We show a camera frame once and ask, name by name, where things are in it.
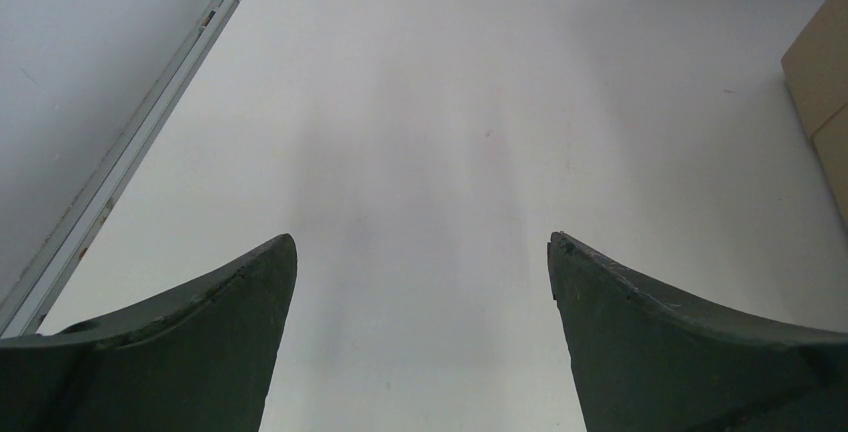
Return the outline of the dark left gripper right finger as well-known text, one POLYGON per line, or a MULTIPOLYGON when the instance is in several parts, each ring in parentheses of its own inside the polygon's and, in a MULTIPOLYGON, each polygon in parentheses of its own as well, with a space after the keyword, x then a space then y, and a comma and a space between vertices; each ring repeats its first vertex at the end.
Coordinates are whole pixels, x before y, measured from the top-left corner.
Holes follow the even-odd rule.
POLYGON ((847 337, 751 315, 576 238, 547 245, 590 431, 843 431, 847 337))

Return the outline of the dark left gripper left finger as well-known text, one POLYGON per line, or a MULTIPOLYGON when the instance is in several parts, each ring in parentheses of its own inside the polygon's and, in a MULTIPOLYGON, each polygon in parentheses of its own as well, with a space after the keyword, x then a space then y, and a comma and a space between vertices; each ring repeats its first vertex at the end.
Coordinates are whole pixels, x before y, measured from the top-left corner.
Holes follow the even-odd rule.
POLYGON ((256 431, 297 277, 278 235, 52 334, 1 343, 5 431, 256 431))

